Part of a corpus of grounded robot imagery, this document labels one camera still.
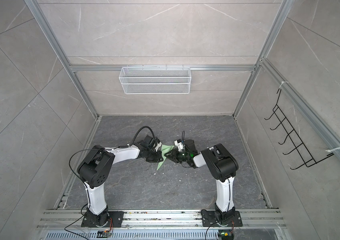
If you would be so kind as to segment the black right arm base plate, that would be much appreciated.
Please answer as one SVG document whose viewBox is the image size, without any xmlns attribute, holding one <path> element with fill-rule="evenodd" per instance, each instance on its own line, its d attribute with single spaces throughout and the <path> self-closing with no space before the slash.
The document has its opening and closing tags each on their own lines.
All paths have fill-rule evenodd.
<svg viewBox="0 0 340 240">
<path fill-rule="evenodd" d="M 239 211 L 235 209 L 228 212 L 201 210 L 204 227 L 242 227 L 243 222 Z"/>
</svg>

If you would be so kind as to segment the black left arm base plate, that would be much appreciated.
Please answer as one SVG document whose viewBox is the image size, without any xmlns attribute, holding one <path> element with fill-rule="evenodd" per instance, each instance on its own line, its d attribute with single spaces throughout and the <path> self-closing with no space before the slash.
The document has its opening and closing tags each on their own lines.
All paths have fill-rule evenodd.
<svg viewBox="0 0 340 240">
<path fill-rule="evenodd" d="M 105 211 L 100 215 L 95 215 L 91 211 L 84 214 L 81 227 L 88 228 L 109 228 L 112 224 L 114 228 L 120 228 L 124 217 L 123 211 Z"/>
</svg>

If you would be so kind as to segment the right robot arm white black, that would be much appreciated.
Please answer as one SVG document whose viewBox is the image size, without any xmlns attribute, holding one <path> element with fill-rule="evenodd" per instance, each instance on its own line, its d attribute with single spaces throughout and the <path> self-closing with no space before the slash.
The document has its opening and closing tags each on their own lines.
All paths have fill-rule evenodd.
<svg viewBox="0 0 340 240">
<path fill-rule="evenodd" d="M 166 158 L 178 164 L 187 163 L 194 169 L 207 166 L 216 180 L 215 210 L 201 210 L 203 226 L 226 226 L 232 223 L 235 227 L 241 227 L 241 217 L 236 211 L 233 198 L 233 184 L 239 169 L 237 160 L 222 144 L 216 144 L 200 153 L 193 140 L 177 140 L 175 145 L 174 149 L 164 154 Z"/>
</svg>

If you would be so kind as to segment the light green paper sheet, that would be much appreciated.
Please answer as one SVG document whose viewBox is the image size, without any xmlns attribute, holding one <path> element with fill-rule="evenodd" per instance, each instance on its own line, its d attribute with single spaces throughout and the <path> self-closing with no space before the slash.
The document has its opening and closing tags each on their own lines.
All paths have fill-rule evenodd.
<svg viewBox="0 0 340 240">
<path fill-rule="evenodd" d="M 171 146 L 162 145 L 162 146 L 161 146 L 161 157 L 162 157 L 163 161 L 158 163 L 157 168 L 156 168 L 157 171 L 159 170 L 159 168 L 163 165 L 163 163 L 164 163 L 165 160 L 166 160 L 165 154 L 169 153 L 169 152 L 170 152 L 171 150 L 173 150 L 173 149 L 174 149 L 174 146 L 173 146 L 173 145 L 171 145 Z"/>
</svg>

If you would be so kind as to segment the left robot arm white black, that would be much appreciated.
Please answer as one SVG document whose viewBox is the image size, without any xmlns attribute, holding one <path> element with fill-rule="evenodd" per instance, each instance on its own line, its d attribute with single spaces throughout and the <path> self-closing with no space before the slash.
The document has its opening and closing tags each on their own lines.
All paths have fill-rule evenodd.
<svg viewBox="0 0 340 240">
<path fill-rule="evenodd" d="M 89 150 L 77 168 L 78 176 L 84 183 L 88 200 L 82 222 L 83 227 L 103 227 L 111 220 L 105 200 L 104 184 L 113 164 L 140 158 L 150 163 L 162 162 L 161 146 L 162 143 L 157 137 L 147 135 L 137 144 L 111 149 L 95 145 Z"/>
</svg>

